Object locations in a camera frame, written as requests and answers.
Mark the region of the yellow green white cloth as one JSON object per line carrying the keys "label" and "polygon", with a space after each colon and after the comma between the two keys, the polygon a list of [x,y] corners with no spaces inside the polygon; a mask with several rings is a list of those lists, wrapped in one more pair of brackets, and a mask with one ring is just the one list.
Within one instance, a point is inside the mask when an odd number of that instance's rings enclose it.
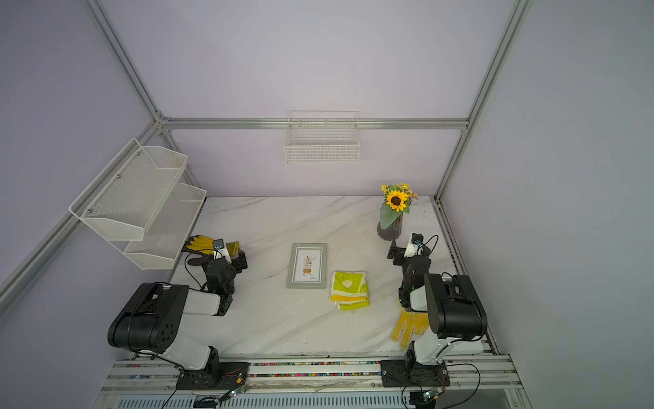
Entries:
{"label": "yellow green white cloth", "polygon": [[336,271],[332,274],[330,301],[340,310],[356,310],[370,306],[365,272]]}

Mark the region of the green picture frame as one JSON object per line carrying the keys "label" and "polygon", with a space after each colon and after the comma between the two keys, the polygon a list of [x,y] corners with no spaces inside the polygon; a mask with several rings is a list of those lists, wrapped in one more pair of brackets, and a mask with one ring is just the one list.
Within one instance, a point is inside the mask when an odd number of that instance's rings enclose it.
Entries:
{"label": "green picture frame", "polygon": [[286,287],[323,290],[327,281],[326,243],[294,243],[291,247]]}

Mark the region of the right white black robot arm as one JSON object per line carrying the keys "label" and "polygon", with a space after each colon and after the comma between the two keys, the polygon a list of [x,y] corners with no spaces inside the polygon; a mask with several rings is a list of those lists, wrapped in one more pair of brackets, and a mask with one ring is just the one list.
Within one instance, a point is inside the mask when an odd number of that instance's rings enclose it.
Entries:
{"label": "right white black robot arm", "polygon": [[405,352],[405,368],[442,366],[459,343],[480,341],[488,320],[468,276],[430,271],[431,250],[418,234],[406,247],[393,240],[387,258],[401,267],[400,318],[393,339]]}

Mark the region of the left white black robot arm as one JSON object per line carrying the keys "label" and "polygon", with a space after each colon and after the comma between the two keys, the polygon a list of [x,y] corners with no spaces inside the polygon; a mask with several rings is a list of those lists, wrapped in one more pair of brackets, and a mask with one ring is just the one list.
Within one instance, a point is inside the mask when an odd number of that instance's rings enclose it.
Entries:
{"label": "left white black robot arm", "polygon": [[186,372],[218,373],[217,349],[183,332],[182,318],[225,315],[233,302],[236,275],[248,268],[247,258],[241,249],[233,254],[221,249],[187,260],[185,266],[201,267],[206,282],[199,289],[164,282],[140,285],[110,325],[107,341]]}

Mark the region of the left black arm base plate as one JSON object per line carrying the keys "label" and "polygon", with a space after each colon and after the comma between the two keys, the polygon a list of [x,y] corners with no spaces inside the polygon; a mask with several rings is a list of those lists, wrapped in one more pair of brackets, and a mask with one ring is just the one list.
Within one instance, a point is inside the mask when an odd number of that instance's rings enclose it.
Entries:
{"label": "left black arm base plate", "polygon": [[185,371],[178,378],[175,388],[191,390],[236,390],[248,378],[250,363],[245,361],[220,363],[216,369]]}

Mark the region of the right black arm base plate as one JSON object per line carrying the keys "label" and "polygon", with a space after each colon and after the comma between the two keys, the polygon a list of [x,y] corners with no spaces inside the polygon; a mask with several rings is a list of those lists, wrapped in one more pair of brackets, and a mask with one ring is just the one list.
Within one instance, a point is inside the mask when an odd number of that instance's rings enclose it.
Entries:
{"label": "right black arm base plate", "polygon": [[445,366],[415,364],[408,369],[401,360],[383,360],[380,366],[381,381],[385,388],[448,387],[451,384],[449,371]]}

